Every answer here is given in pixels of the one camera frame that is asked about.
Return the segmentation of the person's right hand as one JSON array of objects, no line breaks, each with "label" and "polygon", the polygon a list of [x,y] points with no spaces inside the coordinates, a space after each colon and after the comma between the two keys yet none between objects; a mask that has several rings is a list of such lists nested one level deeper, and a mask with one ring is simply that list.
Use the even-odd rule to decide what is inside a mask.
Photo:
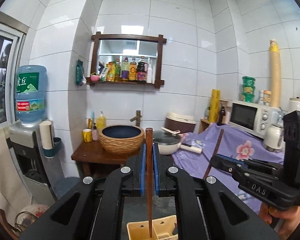
[{"label": "person's right hand", "polygon": [[278,231],[280,239],[287,239],[300,223],[300,206],[293,206],[289,210],[280,211],[274,207],[269,207],[262,203],[258,214],[268,225],[272,223],[273,218],[283,220],[283,224]]}]

